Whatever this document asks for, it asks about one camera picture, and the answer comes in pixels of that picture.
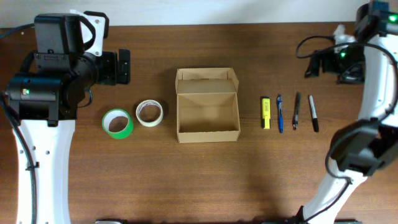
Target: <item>open cardboard box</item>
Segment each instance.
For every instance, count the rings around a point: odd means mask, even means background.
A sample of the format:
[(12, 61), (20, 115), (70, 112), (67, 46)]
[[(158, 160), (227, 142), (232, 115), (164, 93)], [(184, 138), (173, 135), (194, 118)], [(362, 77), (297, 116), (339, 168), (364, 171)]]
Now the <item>open cardboard box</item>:
[(232, 68), (177, 70), (177, 136), (179, 143), (237, 141), (239, 81)]

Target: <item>tape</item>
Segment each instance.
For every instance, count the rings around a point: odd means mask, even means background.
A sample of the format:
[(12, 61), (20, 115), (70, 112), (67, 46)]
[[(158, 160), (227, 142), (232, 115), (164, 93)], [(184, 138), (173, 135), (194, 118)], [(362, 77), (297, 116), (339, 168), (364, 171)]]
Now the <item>tape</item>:
[[(141, 120), (141, 118), (139, 117), (139, 114), (141, 113), (141, 110), (142, 110), (144, 107), (149, 106), (149, 105), (157, 106), (157, 107), (160, 109), (160, 115), (159, 115), (159, 117), (158, 117), (155, 121), (152, 121), (152, 122), (143, 121), (143, 120)], [(138, 121), (139, 121), (142, 125), (144, 125), (145, 127), (154, 127), (154, 126), (157, 126), (157, 125), (163, 120), (163, 108), (162, 108), (162, 105), (160, 105), (160, 103), (158, 103), (158, 102), (155, 101), (155, 100), (146, 100), (146, 101), (143, 101), (143, 102), (140, 103), (140, 104), (138, 105), (138, 107), (137, 107), (136, 116), (137, 116)]]
[[(126, 127), (123, 130), (118, 132), (112, 132), (109, 130), (109, 125), (112, 120), (117, 117), (125, 117), (128, 119)], [(129, 114), (122, 109), (113, 109), (108, 111), (104, 117), (102, 118), (102, 128), (114, 139), (124, 139), (132, 133), (134, 129), (134, 123), (132, 122)]]

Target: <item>marker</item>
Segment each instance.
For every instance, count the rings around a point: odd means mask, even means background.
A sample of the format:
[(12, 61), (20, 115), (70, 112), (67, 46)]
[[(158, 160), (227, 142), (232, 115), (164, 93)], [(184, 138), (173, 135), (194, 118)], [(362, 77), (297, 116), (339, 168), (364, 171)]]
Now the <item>marker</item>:
[(268, 97), (261, 97), (261, 108), (262, 108), (262, 118), (261, 127), (263, 129), (270, 129), (271, 127), (271, 111), (270, 111), (270, 100)]
[(297, 93), (297, 95), (296, 95), (296, 110), (295, 110), (294, 118), (293, 118), (293, 128), (295, 130), (297, 129), (297, 126), (299, 125), (300, 98), (301, 98), (301, 94)]
[(318, 117), (317, 117), (317, 112), (315, 111), (315, 105), (313, 104), (313, 98), (310, 95), (308, 99), (310, 100), (313, 130), (315, 132), (319, 132)]
[(279, 94), (277, 100), (277, 106), (278, 106), (278, 122), (279, 122), (279, 132), (283, 133), (284, 132), (284, 119), (282, 117), (282, 95)]

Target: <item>white marker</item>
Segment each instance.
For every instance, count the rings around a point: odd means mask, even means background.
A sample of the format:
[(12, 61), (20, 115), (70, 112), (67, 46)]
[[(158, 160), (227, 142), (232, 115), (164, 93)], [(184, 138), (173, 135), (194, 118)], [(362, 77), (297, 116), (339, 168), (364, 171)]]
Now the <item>white marker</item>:
[(310, 100), (313, 130), (315, 132), (319, 132), (318, 117), (317, 117), (317, 112), (315, 111), (315, 105), (313, 104), (313, 98), (310, 95), (308, 99)]

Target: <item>white background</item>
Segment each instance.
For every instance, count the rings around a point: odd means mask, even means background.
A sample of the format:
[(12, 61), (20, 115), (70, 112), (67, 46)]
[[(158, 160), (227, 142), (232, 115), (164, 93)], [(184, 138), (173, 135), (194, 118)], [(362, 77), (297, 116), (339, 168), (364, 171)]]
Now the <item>white background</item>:
[(46, 12), (105, 12), (112, 26), (355, 21), (369, 0), (0, 0), (0, 27)]

